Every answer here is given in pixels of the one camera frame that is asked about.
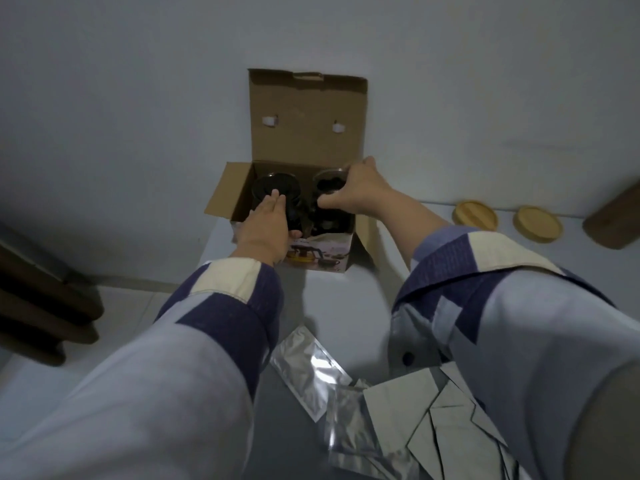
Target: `pajamas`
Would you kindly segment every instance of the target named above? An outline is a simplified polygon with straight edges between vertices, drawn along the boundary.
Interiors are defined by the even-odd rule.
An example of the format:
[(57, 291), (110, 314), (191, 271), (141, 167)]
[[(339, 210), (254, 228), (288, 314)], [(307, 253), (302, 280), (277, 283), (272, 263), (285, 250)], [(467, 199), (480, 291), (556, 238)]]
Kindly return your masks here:
[[(282, 300), (270, 266), (247, 258), (201, 266), (152, 327), (4, 453), (0, 478), (240, 477)], [(640, 328), (505, 236), (452, 226), (416, 250), (388, 352), (395, 374), (455, 360), (530, 474), (561, 479), (581, 411), (613, 371), (638, 359)]]

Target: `dark glass jar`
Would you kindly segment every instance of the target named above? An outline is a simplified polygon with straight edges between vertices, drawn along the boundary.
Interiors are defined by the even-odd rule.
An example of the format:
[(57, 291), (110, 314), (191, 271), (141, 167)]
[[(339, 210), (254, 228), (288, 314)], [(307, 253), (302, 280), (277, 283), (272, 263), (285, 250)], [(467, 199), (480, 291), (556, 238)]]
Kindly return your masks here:
[(338, 192), (347, 182), (348, 170), (341, 168), (322, 170), (313, 179), (313, 201), (311, 202), (310, 218), (313, 222), (311, 235), (324, 233), (353, 232), (354, 217), (343, 210), (320, 209), (317, 200), (320, 195)]
[(253, 195), (252, 209), (264, 200), (267, 195), (271, 195), (273, 190), (277, 190), (280, 195), (287, 197), (287, 226), (289, 230), (302, 231), (300, 222), (300, 208), (302, 200), (300, 198), (300, 183), (296, 177), (288, 173), (270, 173), (263, 177), (258, 177), (251, 187)]

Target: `white wall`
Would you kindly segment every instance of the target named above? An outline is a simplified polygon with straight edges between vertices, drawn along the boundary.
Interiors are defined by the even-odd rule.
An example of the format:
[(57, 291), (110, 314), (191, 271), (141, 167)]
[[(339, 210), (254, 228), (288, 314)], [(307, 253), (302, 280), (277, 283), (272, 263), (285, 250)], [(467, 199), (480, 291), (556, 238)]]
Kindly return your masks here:
[(0, 221), (179, 282), (248, 67), (370, 81), (365, 152), (425, 201), (583, 216), (640, 173), (639, 0), (0, 0)]

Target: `round wooden lid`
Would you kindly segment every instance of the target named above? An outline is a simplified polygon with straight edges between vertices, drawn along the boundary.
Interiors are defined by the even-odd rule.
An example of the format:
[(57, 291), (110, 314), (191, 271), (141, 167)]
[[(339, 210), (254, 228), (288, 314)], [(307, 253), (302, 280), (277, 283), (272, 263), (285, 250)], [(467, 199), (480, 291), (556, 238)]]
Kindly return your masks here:
[(453, 209), (453, 222), (459, 226), (479, 227), (482, 230), (498, 229), (498, 216), (484, 203), (476, 200), (465, 200)]
[(562, 222), (551, 212), (526, 205), (513, 216), (513, 226), (534, 242), (554, 242), (563, 233)]

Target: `cardboard box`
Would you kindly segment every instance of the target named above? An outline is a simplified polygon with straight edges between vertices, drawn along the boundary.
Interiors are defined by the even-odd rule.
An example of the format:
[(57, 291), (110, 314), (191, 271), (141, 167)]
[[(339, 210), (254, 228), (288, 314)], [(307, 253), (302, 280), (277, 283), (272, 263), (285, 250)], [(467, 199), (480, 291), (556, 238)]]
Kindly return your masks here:
[[(228, 162), (205, 209), (206, 214), (228, 219), (234, 230), (252, 208), (256, 178), (290, 173), (300, 182), (302, 199), (310, 203), (316, 173), (362, 158), (366, 79), (251, 69), (249, 94), (252, 162)], [(356, 216), (354, 229), (375, 261), (375, 222)], [(344, 272), (352, 240), (353, 233), (305, 234), (292, 243), (285, 263)]]

